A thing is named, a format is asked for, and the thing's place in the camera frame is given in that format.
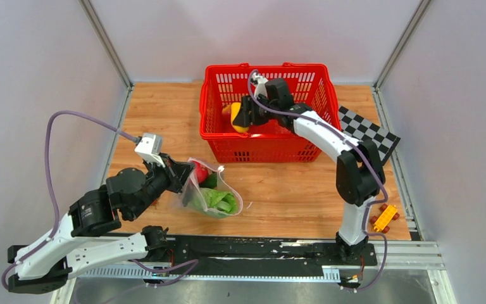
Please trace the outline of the yellow lemon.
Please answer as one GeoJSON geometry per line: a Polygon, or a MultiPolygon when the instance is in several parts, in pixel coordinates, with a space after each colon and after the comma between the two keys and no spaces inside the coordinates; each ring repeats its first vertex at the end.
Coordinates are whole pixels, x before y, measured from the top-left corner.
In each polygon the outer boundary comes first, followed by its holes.
{"type": "Polygon", "coordinates": [[[244,103],[230,105],[230,124],[238,133],[246,133],[250,128],[249,110],[244,103]]]}

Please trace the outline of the clear zip top bag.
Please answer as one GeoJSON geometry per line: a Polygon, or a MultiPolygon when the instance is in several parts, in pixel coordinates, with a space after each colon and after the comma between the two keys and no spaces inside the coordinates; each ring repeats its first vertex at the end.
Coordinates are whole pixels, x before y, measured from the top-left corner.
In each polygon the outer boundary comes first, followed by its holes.
{"type": "Polygon", "coordinates": [[[192,210],[216,219],[238,215],[243,209],[241,195],[224,179],[225,166],[189,158],[196,168],[180,194],[170,204],[181,210],[192,210]]]}

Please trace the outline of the green white napa cabbage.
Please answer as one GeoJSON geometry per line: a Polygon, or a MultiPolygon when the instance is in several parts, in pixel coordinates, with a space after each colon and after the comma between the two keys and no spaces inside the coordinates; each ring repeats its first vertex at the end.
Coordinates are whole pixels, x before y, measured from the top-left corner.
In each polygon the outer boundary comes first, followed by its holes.
{"type": "Polygon", "coordinates": [[[218,219],[240,212],[239,199],[231,191],[200,187],[191,192],[187,202],[191,209],[218,219]]]}

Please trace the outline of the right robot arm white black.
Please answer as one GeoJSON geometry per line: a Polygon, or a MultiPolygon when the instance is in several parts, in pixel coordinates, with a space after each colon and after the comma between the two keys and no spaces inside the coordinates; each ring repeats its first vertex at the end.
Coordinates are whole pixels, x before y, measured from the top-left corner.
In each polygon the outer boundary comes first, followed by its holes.
{"type": "Polygon", "coordinates": [[[337,165],[335,186],[345,202],[341,227],[336,234],[336,256],[344,264],[360,258],[368,242],[369,205],[384,193],[385,175],[377,145],[347,136],[326,122],[306,103],[296,103],[285,79],[268,80],[253,71],[247,79],[248,94],[230,107],[230,123],[239,133],[270,120],[308,140],[337,165]]]}

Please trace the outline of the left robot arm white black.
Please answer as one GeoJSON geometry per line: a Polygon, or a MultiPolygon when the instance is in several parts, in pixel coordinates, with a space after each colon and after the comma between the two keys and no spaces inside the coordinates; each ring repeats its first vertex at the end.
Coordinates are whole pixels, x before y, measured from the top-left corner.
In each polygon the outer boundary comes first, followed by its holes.
{"type": "Polygon", "coordinates": [[[140,232],[110,243],[84,244],[134,221],[164,192],[180,194],[196,164],[160,154],[160,163],[145,162],[147,171],[125,168],[85,193],[46,235],[31,245],[8,248],[10,274],[1,279],[11,293],[39,295],[63,287],[91,269],[124,260],[164,260],[168,255],[167,230],[148,225],[140,232]]]}

